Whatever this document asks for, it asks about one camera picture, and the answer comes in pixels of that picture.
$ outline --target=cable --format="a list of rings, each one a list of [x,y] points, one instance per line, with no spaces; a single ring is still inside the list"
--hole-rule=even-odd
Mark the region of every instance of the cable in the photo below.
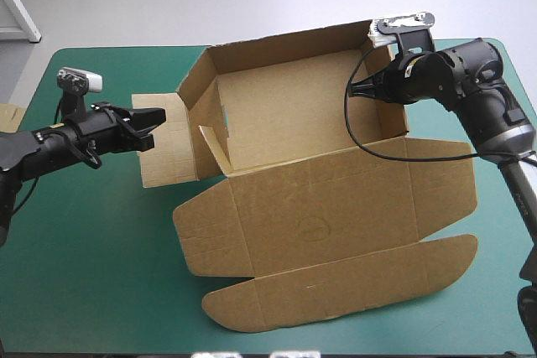
[[[15,215],[17,213],[17,211],[19,211],[20,209],[23,208],[24,204],[28,201],[28,199],[30,198],[30,196],[34,192],[35,187],[37,186],[38,182],[39,182],[39,176],[34,179],[34,182],[32,183],[32,186],[30,187],[30,190],[28,191],[28,193],[24,196],[24,199],[22,199],[20,201],[20,203],[18,204],[18,206],[13,209],[12,215]]]
[[[377,157],[377,158],[387,159],[388,161],[401,161],[401,162],[405,162],[405,163],[439,163],[439,162],[445,162],[445,161],[459,161],[459,160],[475,158],[475,157],[481,157],[482,158],[482,157],[497,156],[497,157],[511,158],[511,159],[515,159],[515,160],[518,160],[518,161],[521,160],[521,161],[524,161],[525,163],[529,163],[530,165],[533,165],[533,166],[537,167],[537,161],[535,161],[535,160],[533,160],[531,158],[528,158],[528,157],[521,158],[519,155],[512,154],[512,153],[502,153],[502,152],[469,153],[469,154],[453,155],[453,156],[448,156],[448,157],[408,158],[408,157],[395,157],[393,155],[387,155],[387,154],[378,153],[378,152],[372,150],[371,148],[368,148],[368,147],[364,146],[362,143],[360,143],[360,141],[357,139],[356,135],[352,131],[351,123],[349,121],[349,113],[348,113],[349,92],[351,91],[352,79],[354,78],[355,74],[358,72],[358,70],[360,69],[360,66],[365,61],[365,59],[375,49],[376,48],[369,49],[358,60],[358,63],[356,65],[356,67],[354,68],[354,70],[352,71],[351,76],[349,77],[349,80],[347,82],[347,87],[345,88],[345,96],[344,96],[344,102],[343,102],[343,111],[344,111],[344,115],[345,115],[345,126],[347,127],[347,131],[348,131],[349,136],[351,137],[352,141],[362,151],[365,151],[366,153],[369,153],[369,154],[371,154],[371,155],[373,155],[374,157]]]
[[[91,148],[87,149],[88,153],[91,154],[91,156],[89,157],[87,154],[84,154],[81,150],[76,148],[75,144],[73,144],[69,136],[67,136],[65,133],[59,130],[54,130],[54,129],[43,132],[43,135],[51,135],[51,134],[62,137],[70,153],[73,154],[77,159],[79,159],[86,165],[90,166],[93,169],[99,169],[101,167],[102,165],[101,159],[98,157],[98,155],[95,152],[92,152]]]

